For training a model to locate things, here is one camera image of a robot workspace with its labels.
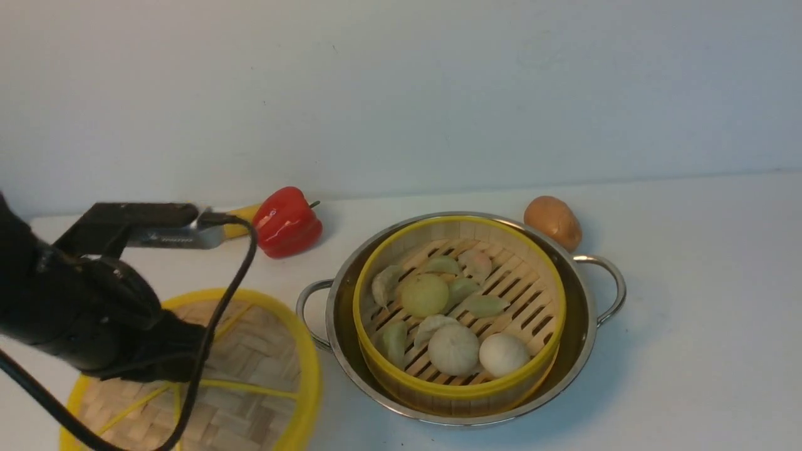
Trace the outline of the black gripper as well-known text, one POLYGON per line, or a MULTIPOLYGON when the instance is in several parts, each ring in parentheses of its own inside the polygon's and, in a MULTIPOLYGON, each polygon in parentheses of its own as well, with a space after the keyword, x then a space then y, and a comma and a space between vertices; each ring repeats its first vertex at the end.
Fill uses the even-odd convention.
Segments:
POLYGON ((206 329, 166 310, 131 266, 2 243, 2 335, 100 380, 188 382, 206 329))

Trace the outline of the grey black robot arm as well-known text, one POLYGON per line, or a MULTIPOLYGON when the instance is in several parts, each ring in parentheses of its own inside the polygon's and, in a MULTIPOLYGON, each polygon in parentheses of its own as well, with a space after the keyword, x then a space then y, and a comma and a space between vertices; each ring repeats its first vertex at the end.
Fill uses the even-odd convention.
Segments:
POLYGON ((98 204, 55 243, 2 201, 2 335, 86 376, 188 382, 206 328, 166 310, 120 259, 134 223, 98 204))

